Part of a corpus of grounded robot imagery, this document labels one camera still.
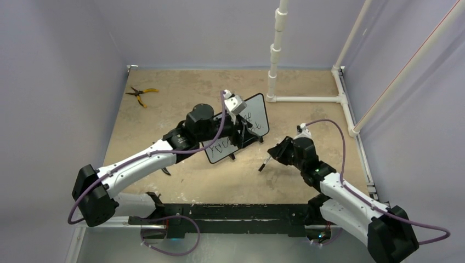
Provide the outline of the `white whiteboard marker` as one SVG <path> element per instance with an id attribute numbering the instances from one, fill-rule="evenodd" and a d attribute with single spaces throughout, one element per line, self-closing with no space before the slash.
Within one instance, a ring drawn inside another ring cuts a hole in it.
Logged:
<path id="1" fill-rule="evenodd" d="M 261 172 L 261 171 L 265 168 L 266 164 L 267 164 L 271 159 L 272 159 L 271 155 L 268 155 L 268 156 L 266 157 L 266 159 L 264 160 L 264 162 L 263 162 L 263 163 L 261 164 L 261 166 L 259 167 L 258 171 Z"/>

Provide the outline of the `small black-framed whiteboard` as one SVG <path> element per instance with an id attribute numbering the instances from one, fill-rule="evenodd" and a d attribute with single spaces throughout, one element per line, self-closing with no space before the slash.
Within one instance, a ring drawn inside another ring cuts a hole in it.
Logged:
<path id="1" fill-rule="evenodd" d="M 247 107 L 240 113 L 240 115 L 252 126 L 248 129 L 249 131 L 257 134 L 258 136 L 264 137 L 269 132 L 268 115 L 266 112 L 264 95 L 257 93 L 245 99 Z M 215 164 L 224 158 L 231 157 L 235 152 L 240 149 L 234 146 L 230 140 L 225 138 L 219 138 L 212 146 L 205 150 L 208 161 L 211 164 Z"/>

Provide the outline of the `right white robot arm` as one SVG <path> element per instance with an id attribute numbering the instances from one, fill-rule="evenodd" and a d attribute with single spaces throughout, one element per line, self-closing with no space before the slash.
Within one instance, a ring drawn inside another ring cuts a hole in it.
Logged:
<path id="1" fill-rule="evenodd" d="M 419 242 L 401 207 L 389 208 L 340 179 L 321 161 L 310 138 L 285 137 L 267 150 L 270 157 L 300 171 L 304 182 L 325 201 L 308 208 L 309 219 L 335 223 L 361 241 L 375 262 L 401 262 L 419 248 Z"/>

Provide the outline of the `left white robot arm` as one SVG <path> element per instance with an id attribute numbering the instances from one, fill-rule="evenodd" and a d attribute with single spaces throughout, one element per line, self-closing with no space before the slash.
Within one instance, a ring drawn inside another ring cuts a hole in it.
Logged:
<path id="1" fill-rule="evenodd" d="M 198 104 L 174 129 L 141 152 L 104 167 L 87 164 L 80 168 L 71 192 L 75 202 L 67 223 L 85 221 L 94 227 L 114 216 L 138 216 L 157 224 L 163 219 L 163 209 L 155 204 L 156 195 L 125 194 L 126 187 L 198 152 L 216 150 L 224 140 L 235 150 L 262 142 L 268 131 L 263 106 L 226 99 L 216 116 L 212 106 Z"/>

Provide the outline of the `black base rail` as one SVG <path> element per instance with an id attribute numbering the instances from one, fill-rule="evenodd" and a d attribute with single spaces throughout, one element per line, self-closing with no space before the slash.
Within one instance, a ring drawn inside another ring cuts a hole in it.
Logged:
<path id="1" fill-rule="evenodd" d="M 130 225 L 163 225 L 169 238 L 184 238 L 186 233 L 287 234 L 303 237 L 305 227 L 323 224 L 323 206 L 336 210 L 334 200 L 318 195 L 308 204 L 182 204 L 162 203 L 153 195 L 155 206 L 146 217 L 129 214 Z"/>

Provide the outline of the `black handled pliers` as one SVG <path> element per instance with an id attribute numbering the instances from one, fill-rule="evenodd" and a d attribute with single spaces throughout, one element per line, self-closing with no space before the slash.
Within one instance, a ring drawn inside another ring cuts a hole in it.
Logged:
<path id="1" fill-rule="evenodd" d="M 167 168 L 161 169 L 166 175 L 171 176 L 171 173 L 167 170 Z"/>

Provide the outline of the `yellow handled pliers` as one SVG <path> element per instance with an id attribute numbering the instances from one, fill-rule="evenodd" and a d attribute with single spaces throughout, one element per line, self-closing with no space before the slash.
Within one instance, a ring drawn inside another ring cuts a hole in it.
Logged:
<path id="1" fill-rule="evenodd" d="M 141 96 L 146 93 L 158 93 L 159 90 L 155 88 L 149 88 L 149 89 L 143 89 L 143 90 L 138 90 L 134 87 L 131 87 L 132 92 L 126 92 L 127 95 L 135 96 L 139 105 L 143 108 L 147 108 L 147 105 L 143 103 Z"/>

